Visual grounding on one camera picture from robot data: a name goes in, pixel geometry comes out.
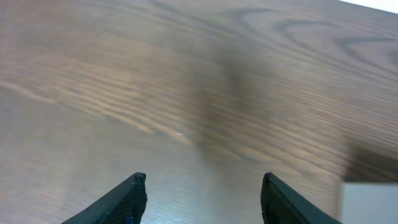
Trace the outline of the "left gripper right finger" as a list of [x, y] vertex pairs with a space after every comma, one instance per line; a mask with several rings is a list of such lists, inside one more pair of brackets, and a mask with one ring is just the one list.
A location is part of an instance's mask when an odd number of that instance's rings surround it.
[[341, 224], [275, 174], [264, 174], [261, 187], [264, 224]]

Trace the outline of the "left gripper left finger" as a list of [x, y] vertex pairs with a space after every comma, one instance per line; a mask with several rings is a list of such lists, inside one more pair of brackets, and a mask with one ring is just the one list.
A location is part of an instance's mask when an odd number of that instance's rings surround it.
[[146, 205], [146, 174], [136, 172], [62, 224], [140, 224]]

